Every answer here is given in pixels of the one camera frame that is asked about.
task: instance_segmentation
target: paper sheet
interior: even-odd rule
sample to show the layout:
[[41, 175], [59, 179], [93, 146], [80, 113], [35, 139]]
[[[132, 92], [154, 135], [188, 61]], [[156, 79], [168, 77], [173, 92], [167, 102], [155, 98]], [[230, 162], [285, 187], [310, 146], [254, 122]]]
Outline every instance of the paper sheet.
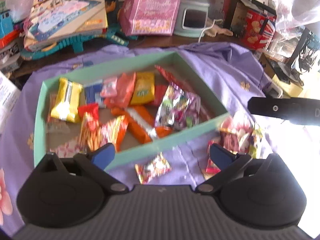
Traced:
[[20, 90], [0, 72], [0, 137], [19, 95]]

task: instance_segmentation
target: mint green container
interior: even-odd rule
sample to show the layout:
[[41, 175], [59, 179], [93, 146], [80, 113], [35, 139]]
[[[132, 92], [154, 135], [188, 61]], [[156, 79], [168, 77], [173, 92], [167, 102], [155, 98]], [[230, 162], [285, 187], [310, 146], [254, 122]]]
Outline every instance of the mint green container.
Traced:
[[[152, 143], [147, 143], [138, 147], [130, 148], [129, 150], [122, 151], [121, 153], [116, 154], [115, 159], [106, 168], [106, 170], [136, 161], [141, 158], [145, 158], [150, 155], [156, 155], [160, 151], [168, 150], [178, 144], [189, 141], [211, 130], [215, 130], [229, 115], [225, 107], [222, 105], [222, 103], [220, 103], [211, 89], [176, 52], [148, 54], [108, 61], [92, 67], [75, 70], [61, 76], [66, 77], [73, 82], [85, 83], [88, 81], [101, 79], [101, 77], [119, 75], [123, 72], [141, 71], [144, 68], [156, 64], [172, 65], [176, 68], [178, 73], [181, 73], [183, 78], [191, 80], [191, 85], [195, 92], [201, 97], [201, 101], [205, 102], [208, 110], [215, 113], [216, 117], [191, 129], [186, 129], [165, 138], [155, 140]], [[36, 112], [34, 133], [35, 166], [38, 165], [46, 153], [46, 118], [49, 111], [49, 93], [58, 90], [59, 78], [61, 76], [47, 79], [42, 83]]]

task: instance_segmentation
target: wooden table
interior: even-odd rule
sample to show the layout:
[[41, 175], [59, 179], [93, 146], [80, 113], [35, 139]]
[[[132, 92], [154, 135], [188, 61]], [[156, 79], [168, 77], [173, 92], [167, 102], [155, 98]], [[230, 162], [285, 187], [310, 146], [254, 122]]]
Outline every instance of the wooden table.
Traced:
[[[239, 39], [235, 37], [228, 37], [225, 35], [217, 35], [216, 37], [208, 37], [204, 36], [201, 41], [210, 41], [210, 42], [217, 42], [217, 41], [228, 41], [237, 43], [239, 45], [240, 41]], [[167, 48], [167, 47], [177, 47], [184, 44], [190, 44], [198, 42], [198, 39], [192, 39], [192, 38], [186, 38], [186, 37], [180, 37], [180, 36], [145, 36], [145, 37], [139, 37], [137, 41], [130, 41], [129, 48], [150, 48], [150, 47], [161, 47], [161, 48]], [[25, 61], [22, 63], [21, 68], [14, 71], [12, 73], [12, 78], [18, 78], [24, 75], [31, 74], [33, 71], [36, 71], [44, 66], [56, 64], [61, 61], [68, 60], [70, 58], [76, 57], [78, 55], [89, 53], [89, 52], [95, 52], [98, 49], [101, 49], [103, 46], [106, 46], [110, 44], [108, 41], [104, 39], [93, 39], [87, 42], [84, 42], [84, 52], [80, 54], [74, 54], [72, 46], [68, 46], [62, 50], [59, 50], [58, 52], [41, 58], [39, 60], [32, 60], [32, 61]]]

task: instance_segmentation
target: yellow snack packet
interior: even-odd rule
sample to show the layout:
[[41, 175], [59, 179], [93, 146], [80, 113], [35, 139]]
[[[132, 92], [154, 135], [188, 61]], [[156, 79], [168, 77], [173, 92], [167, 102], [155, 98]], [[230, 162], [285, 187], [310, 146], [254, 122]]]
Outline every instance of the yellow snack packet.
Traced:
[[142, 105], [155, 99], [155, 74], [153, 72], [137, 73], [131, 105]]
[[80, 122], [78, 106], [83, 86], [66, 78], [60, 78], [59, 81], [56, 104], [51, 111], [51, 117], [68, 122]]

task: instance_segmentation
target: white power cable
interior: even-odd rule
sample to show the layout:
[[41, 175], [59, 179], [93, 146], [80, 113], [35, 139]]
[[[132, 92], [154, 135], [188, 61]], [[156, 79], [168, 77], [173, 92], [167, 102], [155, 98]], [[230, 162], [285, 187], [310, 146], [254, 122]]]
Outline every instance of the white power cable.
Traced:
[[223, 19], [217, 19], [217, 20], [214, 19], [213, 22], [212, 22], [212, 25], [211, 25], [210, 27], [205, 27], [205, 28], [203, 28], [203, 30], [202, 30], [202, 32], [201, 32], [201, 34], [200, 34], [200, 36], [199, 36], [198, 43], [200, 43], [201, 38], [202, 38], [202, 34], [203, 34], [205, 31], [210, 30], [210, 29], [214, 26], [215, 22], [221, 22], [221, 21], [223, 21]]

